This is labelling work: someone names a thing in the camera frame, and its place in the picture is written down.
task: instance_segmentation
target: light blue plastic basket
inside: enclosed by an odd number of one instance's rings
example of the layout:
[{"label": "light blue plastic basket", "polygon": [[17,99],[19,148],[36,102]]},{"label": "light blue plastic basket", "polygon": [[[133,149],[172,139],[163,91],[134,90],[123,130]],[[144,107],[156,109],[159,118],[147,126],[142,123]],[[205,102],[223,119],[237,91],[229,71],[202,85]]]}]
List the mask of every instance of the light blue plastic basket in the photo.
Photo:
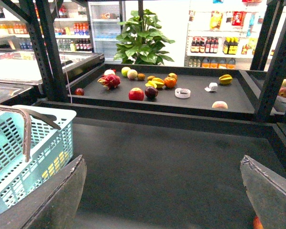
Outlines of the light blue plastic basket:
[{"label": "light blue plastic basket", "polygon": [[72,120],[75,111],[15,106],[53,115],[61,130],[31,116],[31,158],[22,154],[21,115],[0,112],[0,214],[18,203],[64,167],[73,156]]}]

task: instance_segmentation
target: refrigerator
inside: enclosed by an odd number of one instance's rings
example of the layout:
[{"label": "refrigerator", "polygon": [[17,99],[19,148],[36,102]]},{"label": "refrigerator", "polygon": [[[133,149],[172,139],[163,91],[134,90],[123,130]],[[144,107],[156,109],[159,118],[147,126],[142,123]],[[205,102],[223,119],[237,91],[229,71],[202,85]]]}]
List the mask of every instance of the refrigerator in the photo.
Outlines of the refrigerator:
[{"label": "refrigerator", "polygon": [[104,53],[106,61],[113,61],[116,54],[116,36],[122,27],[118,22],[125,21],[124,1],[88,2],[94,51]]}]

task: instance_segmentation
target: white wall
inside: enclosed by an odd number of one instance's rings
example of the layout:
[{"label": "white wall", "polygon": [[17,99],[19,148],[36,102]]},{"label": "white wall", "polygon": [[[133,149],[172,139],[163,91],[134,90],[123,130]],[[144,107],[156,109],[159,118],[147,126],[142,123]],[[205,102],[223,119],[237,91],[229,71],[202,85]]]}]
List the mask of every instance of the white wall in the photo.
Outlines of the white wall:
[{"label": "white wall", "polygon": [[[132,10],[138,10],[137,1],[125,1],[126,19],[128,20]],[[164,61],[166,66],[184,66],[184,56],[186,48],[187,25],[189,20],[190,0],[146,0],[143,8],[158,15],[161,31],[166,37],[176,42],[166,44],[164,51],[170,52],[168,55],[174,62]]]}]

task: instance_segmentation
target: potted plant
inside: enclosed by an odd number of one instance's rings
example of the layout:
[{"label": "potted plant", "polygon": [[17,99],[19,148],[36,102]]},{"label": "potted plant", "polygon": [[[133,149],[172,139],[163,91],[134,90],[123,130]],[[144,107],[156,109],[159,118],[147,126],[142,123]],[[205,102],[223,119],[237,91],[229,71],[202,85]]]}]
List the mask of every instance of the potted plant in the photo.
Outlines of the potted plant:
[{"label": "potted plant", "polygon": [[155,13],[144,10],[143,18],[140,19],[137,10],[131,12],[132,18],[128,21],[119,22],[123,25],[120,35],[116,37],[121,43],[116,44],[117,53],[114,60],[122,59],[122,63],[127,64],[164,64],[164,60],[173,59],[161,51],[165,47],[164,43],[172,44],[175,41],[168,39],[159,30],[161,25]]}]

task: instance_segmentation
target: shopping basket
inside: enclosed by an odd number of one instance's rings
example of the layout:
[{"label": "shopping basket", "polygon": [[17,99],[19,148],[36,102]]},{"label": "shopping basket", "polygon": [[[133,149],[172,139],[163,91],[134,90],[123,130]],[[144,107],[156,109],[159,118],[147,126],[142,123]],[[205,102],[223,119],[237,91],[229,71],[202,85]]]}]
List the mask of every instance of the shopping basket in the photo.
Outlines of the shopping basket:
[{"label": "shopping basket", "polygon": [[75,116],[71,110],[0,105],[0,214],[69,162]]}]

